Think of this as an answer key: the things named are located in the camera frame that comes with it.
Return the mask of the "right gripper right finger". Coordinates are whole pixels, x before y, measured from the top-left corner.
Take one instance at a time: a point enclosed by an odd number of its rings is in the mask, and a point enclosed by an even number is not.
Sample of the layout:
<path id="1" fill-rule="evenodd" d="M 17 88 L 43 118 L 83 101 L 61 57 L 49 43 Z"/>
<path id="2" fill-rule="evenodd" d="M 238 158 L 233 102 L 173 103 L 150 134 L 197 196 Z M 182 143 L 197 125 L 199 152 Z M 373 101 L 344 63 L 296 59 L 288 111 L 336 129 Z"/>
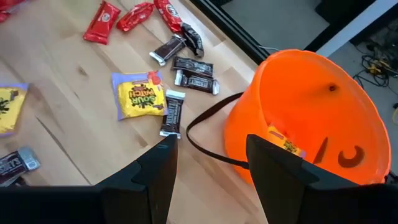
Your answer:
<path id="1" fill-rule="evenodd" d="M 355 184 L 255 134 L 246 155 L 268 224 L 398 224 L 398 183 Z"/>

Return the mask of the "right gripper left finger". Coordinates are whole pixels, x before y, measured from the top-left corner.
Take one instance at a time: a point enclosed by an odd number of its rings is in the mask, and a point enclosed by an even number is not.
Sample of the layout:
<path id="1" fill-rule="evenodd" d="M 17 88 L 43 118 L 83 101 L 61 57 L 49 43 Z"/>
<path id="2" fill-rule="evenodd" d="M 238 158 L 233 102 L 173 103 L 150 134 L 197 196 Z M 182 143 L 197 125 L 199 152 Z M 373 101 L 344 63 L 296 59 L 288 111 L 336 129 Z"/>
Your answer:
<path id="1" fill-rule="evenodd" d="M 0 224 L 166 224 L 177 160 L 173 134 L 96 185 L 1 187 Z"/>

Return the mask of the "brown Hershey's bar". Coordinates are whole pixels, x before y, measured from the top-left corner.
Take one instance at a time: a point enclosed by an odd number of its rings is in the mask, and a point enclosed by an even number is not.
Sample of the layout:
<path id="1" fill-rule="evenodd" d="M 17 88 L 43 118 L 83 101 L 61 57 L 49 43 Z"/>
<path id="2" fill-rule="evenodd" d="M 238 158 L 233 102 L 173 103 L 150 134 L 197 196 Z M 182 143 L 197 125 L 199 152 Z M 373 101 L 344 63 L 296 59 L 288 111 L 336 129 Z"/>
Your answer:
<path id="1" fill-rule="evenodd" d="M 30 147 L 20 147 L 0 158 L 0 187 L 8 187 L 22 174 L 36 170 L 40 162 Z"/>
<path id="2" fill-rule="evenodd" d="M 211 93 L 212 95 L 217 95 L 220 92 L 220 84 L 215 78 L 199 75 L 186 70 L 176 71 L 175 85 Z"/>
<path id="3" fill-rule="evenodd" d="M 186 47 L 185 42 L 186 39 L 174 34 L 168 42 L 150 52 L 149 55 L 163 67 L 170 58 Z"/>
<path id="4" fill-rule="evenodd" d="M 213 77 L 214 69 L 212 63 L 197 61 L 191 58 L 176 56 L 173 59 L 172 70 L 186 70 L 191 73 Z"/>
<path id="5" fill-rule="evenodd" d="M 177 138 L 180 139 L 180 122 L 185 93 L 167 90 L 165 97 L 167 103 L 167 114 L 163 116 L 159 134 L 164 137 L 167 137 L 171 134 L 176 134 Z"/>

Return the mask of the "yellow Sour Patch Kids pouch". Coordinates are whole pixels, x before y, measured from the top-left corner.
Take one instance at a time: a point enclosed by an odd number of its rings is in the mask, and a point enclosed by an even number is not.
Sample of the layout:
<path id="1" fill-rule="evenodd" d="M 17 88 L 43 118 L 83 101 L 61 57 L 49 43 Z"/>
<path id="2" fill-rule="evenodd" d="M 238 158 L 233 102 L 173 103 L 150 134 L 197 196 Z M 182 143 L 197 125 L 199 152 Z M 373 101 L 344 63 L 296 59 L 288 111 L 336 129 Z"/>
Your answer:
<path id="1" fill-rule="evenodd" d="M 118 120 L 167 114 L 165 88 L 160 72 L 113 73 L 112 84 Z"/>
<path id="2" fill-rule="evenodd" d="M 0 84 L 0 137 L 14 133 L 28 89 L 28 83 Z"/>
<path id="3" fill-rule="evenodd" d="M 274 125 L 268 126 L 267 140 L 276 146 L 281 147 L 283 150 L 289 151 L 301 158 L 304 158 L 307 154 L 304 150 L 297 147 L 291 140 L 283 135 Z"/>

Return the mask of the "black Hershey's bar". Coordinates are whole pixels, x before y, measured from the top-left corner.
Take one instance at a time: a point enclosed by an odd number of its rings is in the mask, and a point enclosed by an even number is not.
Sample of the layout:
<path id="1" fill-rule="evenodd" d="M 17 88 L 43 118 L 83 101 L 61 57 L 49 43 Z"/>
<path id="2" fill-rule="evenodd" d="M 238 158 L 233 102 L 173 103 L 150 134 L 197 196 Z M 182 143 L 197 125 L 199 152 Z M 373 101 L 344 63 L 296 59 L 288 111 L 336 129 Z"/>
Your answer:
<path id="1" fill-rule="evenodd" d="M 186 46 L 196 57 L 202 58 L 205 54 L 205 51 L 200 35 L 191 27 L 191 25 L 184 22 L 181 24 L 181 30 Z"/>

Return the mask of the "red Kit Kat bar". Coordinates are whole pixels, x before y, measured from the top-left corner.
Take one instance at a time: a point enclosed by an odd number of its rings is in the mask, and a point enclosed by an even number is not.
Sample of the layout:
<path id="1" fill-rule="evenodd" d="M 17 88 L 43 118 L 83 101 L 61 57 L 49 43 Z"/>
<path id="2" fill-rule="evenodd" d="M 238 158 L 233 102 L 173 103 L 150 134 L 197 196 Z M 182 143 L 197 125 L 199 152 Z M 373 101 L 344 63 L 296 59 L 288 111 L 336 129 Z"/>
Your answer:
<path id="1" fill-rule="evenodd" d="M 154 0 L 154 5 L 168 28 L 173 33 L 181 33 L 182 19 L 170 0 Z"/>
<path id="2" fill-rule="evenodd" d="M 111 29 L 120 12 L 121 10 L 116 6 L 102 1 L 83 38 L 90 42 L 106 45 Z"/>
<path id="3" fill-rule="evenodd" d="M 0 0 L 0 23 L 6 21 L 25 0 Z"/>
<path id="4" fill-rule="evenodd" d="M 135 5 L 129 12 L 127 12 L 116 24 L 116 28 L 123 32 L 128 32 L 135 28 L 138 24 L 146 21 L 153 13 L 155 8 L 154 3 L 143 2 Z"/>

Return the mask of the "orange pumpkin bucket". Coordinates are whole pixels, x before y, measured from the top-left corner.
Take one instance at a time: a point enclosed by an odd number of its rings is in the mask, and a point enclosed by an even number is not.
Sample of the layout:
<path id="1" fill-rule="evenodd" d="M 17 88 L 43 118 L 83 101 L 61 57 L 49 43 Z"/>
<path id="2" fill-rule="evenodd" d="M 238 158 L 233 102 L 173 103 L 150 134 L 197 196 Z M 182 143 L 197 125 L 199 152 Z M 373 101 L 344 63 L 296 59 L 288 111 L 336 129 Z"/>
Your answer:
<path id="1" fill-rule="evenodd" d="M 363 88 L 328 58 L 305 50 L 281 50 L 257 68 L 251 84 L 207 109 L 198 124 L 234 103 L 224 126 L 225 155 L 248 184 L 252 177 L 246 138 L 267 140 L 268 126 L 307 154 L 307 162 L 356 184 L 381 184 L 391 168 L 389 135 Z"/>

